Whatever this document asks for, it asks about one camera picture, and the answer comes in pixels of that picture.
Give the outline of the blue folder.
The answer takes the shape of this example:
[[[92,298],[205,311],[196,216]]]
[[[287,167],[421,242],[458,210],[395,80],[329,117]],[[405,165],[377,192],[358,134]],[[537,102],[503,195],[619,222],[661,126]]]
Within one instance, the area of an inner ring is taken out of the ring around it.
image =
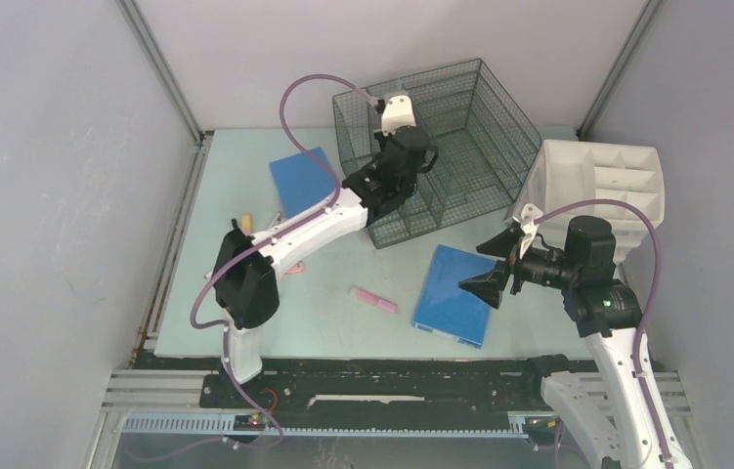
[[[310,153],[315,159],[298,152],[269,164],[281,212],[286,218],[299,215],[335,191],[335,179],[317,162],[329,166],[324,150],[316,147]]]
[[[411,325],[463,345],[483,346],[491,307],[459,284],[490,271],[495,261],[446,245],[433,254]]]

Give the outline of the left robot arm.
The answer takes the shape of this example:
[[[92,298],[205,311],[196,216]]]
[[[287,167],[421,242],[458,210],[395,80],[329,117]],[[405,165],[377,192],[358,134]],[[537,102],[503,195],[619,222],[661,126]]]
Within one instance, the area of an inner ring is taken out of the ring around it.
[[[233,227],[224,236],[210,278],[227,316],[223,393],[235,405],[250,406],[260,397],[262,326],[280,306],[279,279],[325,245],[398,210],[439,157],[437,145],[418,127],[376,138],[379,152],[329,197],[268,230],[245,234]]]

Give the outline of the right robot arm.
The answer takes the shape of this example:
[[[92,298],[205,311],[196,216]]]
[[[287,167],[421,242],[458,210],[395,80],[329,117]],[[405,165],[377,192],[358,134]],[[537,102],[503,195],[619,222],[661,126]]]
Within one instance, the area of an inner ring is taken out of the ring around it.
[[[559,291],[597,366],[611,413],[605,415],[585,394],[581,376],[561,355],[530,361],[520,383],[522,399],[534,408],[550,406],[591,468],[691,467],[644,349],[642,308],[633,290],[615,277],[610,223],[574,217],[561,248],[535,248],[536,234],[534,219],[526,218],[479,244],[477,252],[495,257],[495,266],[459,286],[494,308],[505,291],[517,294],[526,282]]]

